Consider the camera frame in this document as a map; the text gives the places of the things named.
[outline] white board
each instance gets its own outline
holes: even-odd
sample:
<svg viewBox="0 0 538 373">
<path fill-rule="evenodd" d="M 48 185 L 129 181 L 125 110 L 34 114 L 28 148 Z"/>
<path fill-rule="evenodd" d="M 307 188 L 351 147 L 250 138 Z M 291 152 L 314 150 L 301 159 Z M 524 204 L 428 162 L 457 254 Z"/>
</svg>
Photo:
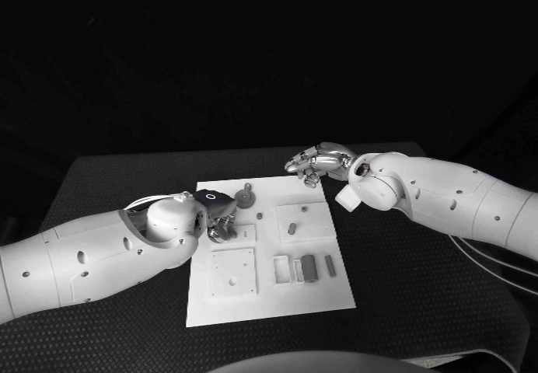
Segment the white board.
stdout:
<svg viewBox="0 0 538 373">
<path fill-rule="evenodd" d="M 354 308 L 321 184 L 310 189 L 297 176 L 281 176 L 200 182 L 196 190 L 216 190 L 233 197 L 245 183 L 252 184 L 255 203 L 250 208 L 237 209 L 237 238 L 224 244 L 213 243 L 204 234 L 199 238 L 190 263 L 187 327 Z M 292 237 L 289 220 L 297 221 Z M 237 249 L 253 249 L 256 295 L 211 296 L 213 252 Z M 314 283 L 295 281 L 294 260 L 302 255 L 315 258 Z M 328 276 L 325 255 L 333 259 L 336 277 Z M 288 257 L 291 284 L 285 286 L 274 283 L 275 256 Z"/>
</svg>

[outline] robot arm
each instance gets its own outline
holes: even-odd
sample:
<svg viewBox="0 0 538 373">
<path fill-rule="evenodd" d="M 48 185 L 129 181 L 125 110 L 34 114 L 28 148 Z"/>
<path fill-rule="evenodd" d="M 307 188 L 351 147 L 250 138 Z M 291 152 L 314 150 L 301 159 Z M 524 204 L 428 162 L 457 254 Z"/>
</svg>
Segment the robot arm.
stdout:
<svg viewBox="0 0 538 373">
<path fill-rule="evenodd" d="M 0 247 L 0 324 L 106 298 L 178 267 L 206 229 L 211 239 L 229 239 L 235 205 L 219 192 L 183 192 L 141 211 L 86 216 Z"/>
<path fill-rule="evenodd" d="M 285 169 L 310 176 L 307 187 L 318 174 L 344 175 L 349 184 L 336 201 L 347 211 L 360 202 L 382 211 L 393 208 L 436 232 L 487 242 L 538 261 L 536 193 L 452 162 L 396 152 L 357 156 L 341 145 L 330 156 L 331 148 L 333 143 L 321 143 L 289 159 Z"/>
</svg>

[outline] black background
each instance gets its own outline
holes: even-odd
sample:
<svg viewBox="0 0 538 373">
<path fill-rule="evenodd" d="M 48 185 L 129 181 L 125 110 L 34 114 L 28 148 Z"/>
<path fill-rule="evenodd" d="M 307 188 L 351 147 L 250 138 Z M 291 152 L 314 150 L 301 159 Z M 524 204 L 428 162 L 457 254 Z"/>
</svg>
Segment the black background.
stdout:
<svg viewBox="0 0 538 373">
<path fill-rule="evenodd" d="M 37 232 L 80 155 L 415 141 L 536 191 L 532 22 L 426 12 L 2 14 L 2 239 Z"/>
</svg>

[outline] dark table surface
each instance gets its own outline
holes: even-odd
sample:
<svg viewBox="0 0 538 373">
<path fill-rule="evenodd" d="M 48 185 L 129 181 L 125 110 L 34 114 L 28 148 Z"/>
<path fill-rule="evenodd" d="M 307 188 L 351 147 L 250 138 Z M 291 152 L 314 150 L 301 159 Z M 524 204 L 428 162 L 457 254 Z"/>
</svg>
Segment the dark table surface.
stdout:
<svg viewBox="0 0 538 373">
<path fill-rule="evenodd" d="M 285 176 L 311 145 L 211 152 L 87 156 L 67 172 L 40 232 L 197 181 Z M 415 143 L 347 145 L 357 153 L 424 156 Z M 0 326 L 0 371 L 209 371 L 295 350 L 347 350 L 411 359 L 486 350 L 519 369 L 529 335 L 504 284 L 448 236 L 399 211 L 334 202 L 344 184 L 323 178 L 356 309 L 184 327 L 190 261 L 100 301 Z"/>
</svg>

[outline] table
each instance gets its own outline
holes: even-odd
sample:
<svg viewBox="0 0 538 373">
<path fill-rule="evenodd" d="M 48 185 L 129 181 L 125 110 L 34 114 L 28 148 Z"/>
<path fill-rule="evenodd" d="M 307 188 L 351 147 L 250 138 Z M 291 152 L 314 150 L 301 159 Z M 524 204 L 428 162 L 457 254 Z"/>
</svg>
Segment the table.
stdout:
<svg viewBox="0 0 538 373">
<path fill-rule="evenodd" d="M 197 181 L 285 176 L 284 163 L 311 144 L 210 152 L 86 156 L 63 180 L 40 232 L 139 197 L 193 192 Z M 412 142 L 347 145 L 357 153 L 425 155 Z M 186 371 L 297 350 L 346 350 L 395 359 L 488 351 L 520 366 L 529 327 L 504 284 L 449 238 L 399 211 L 324 196 L 356 309 L 184 327 L 188 264 L 85 305 L 27 315 L 0 326 L 0 371 Z"/>
</svg>

